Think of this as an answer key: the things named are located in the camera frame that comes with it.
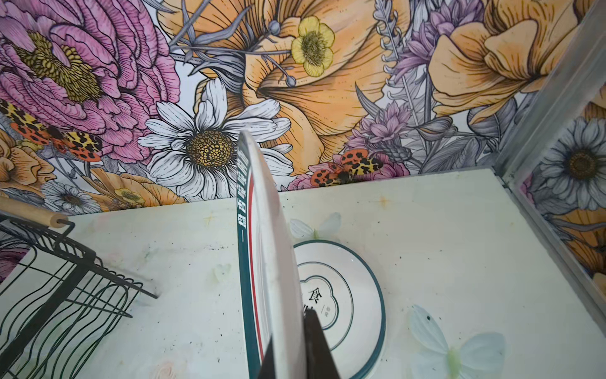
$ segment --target wallpaper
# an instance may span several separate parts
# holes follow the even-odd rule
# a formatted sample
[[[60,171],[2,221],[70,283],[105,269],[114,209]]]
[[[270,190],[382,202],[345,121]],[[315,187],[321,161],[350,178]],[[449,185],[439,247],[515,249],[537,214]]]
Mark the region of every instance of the wallpaper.
[[[564,125],[521,190],[606,297],[606,90]]]
[[[590,4],[2,1],[0,195],[234,196],[241,130],[279,190],[489,165]]]

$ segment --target white tabletop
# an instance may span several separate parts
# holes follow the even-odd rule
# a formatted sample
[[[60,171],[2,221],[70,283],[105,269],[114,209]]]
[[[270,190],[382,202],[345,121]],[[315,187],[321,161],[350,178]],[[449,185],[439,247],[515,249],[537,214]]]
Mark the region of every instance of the white tabletop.
[[[606,376],[606,338],[492,172],[472,170],[280,194],[287,220],[337,237],[375,273],[387,336],[375,378],[408,378],[421,305],[451,346],[507,341],[503,378]],[[106,265],[149,280],[83,378],[246,378],[234,199],[73,217],[71,237]]]

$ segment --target white daisy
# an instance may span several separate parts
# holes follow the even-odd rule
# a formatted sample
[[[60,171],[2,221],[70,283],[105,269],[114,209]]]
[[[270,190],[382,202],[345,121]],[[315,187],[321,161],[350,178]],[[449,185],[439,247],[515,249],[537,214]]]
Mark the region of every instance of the white daisy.
[[[226,119],[227,93],[218,78],[206,85],[195,118],[170,102],[159,102],[157,107],[162,120],[145,123],[154,134],[139,138],[140,145],[161,150],[147,169],[158,184],[176,186],[175,192],[189,200],[236,195],[236,147],[241,130],[248,130],[261,143],[290,129],[288,118],[274,118],[280,111],[274,99]],[[284,156],[291,149],[289,144],[261,149],[272,175],[292,173],[293,164]]]
[[[50,181],[42,186],[44,205],[67,215],[101,212],[101,207],[89,194],[67,184]]]
[[[580,209],[606,207],[606,119],[578,118],[539,165],[546,185]]]

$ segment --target black wire rack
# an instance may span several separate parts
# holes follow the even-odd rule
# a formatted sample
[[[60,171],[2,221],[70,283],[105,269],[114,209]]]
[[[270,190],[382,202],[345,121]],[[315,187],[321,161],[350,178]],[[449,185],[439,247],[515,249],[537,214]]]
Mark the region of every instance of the black wire rack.
[[[31,248],[0,284],[0,378],[75,378],[143,284],[104,267],[88,247],[0,214],[0,232]]]

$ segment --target wooden dowel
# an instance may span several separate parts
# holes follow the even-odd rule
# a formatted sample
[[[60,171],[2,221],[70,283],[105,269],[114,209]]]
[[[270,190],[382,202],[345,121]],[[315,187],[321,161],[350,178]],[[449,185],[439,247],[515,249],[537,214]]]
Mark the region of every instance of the wooden dowel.
[[[61,213],[4,197],[0,197],[0,210],[25,220],[34,221],[38,224],[50,227],[64,227],[65,224],[61,224],[58,221],[68,220],[67,216],[62,215]]]

